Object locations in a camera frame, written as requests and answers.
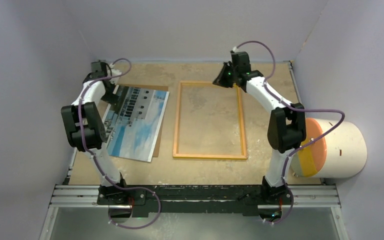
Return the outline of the yellow picture frame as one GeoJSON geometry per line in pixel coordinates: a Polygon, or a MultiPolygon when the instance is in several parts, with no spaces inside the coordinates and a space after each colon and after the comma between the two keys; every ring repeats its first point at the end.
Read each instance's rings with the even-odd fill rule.
{"type": "Polygon", "coordinates": [[[203,159],[203,160],[225,159],[225,160],[235,160],[235,161],[246,160],[248,158],[248,149],[247,149],[245,121],[244,121],[243,100],[242,100],[241,88],[236,85],[233,85],[233,89],[235,89],[236,91],[236,105],[237,105],[237,113],[238,113],[238,127],[239,127],[241,154],[222,155],[222,154],[179,153],[180,122],[181,122],[180,118],[181,118],[181,109],[182,109],[181,100],[182,100],[182,90],[183,90],[183,87],[185,86],[215,87],[215,85],[213,85],[211,82],[208,82],[208,81],[184,80],[178,83],[172,157],[174,159],[203,159]]]}

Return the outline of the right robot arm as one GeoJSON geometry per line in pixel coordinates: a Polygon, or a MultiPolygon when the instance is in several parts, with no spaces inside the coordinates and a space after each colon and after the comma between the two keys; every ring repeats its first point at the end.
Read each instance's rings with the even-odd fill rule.
{"type": "Polygon", "coordinates": [[[247,52],[231,50],[231,60],[224,62],[213,85],[241,88],[254,97],[270,114],[267,140],[272,148],[269,168],[262,179],[262,200],[274,203],[286,191],[288,160],[306,138],[306,117],[301,103],[292,103],[279,94],[258,71],[252,70],[247,52]]]}

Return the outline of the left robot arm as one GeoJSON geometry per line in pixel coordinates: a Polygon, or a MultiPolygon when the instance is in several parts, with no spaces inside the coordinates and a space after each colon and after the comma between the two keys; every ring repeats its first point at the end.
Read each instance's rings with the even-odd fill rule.
{"type": "Polygon", "coordinates": [[[82,90],[70,105],[61,108],[68,143],[93,162],[100,176],[99,192],[118,205],[126,203],[129,191],[120,171],[107,150],[107,127],[98,110],[100,101],[115,105],[120,97],[114,93],[115,79],[111,65],[98,60],[82,82],[82,90]]]}

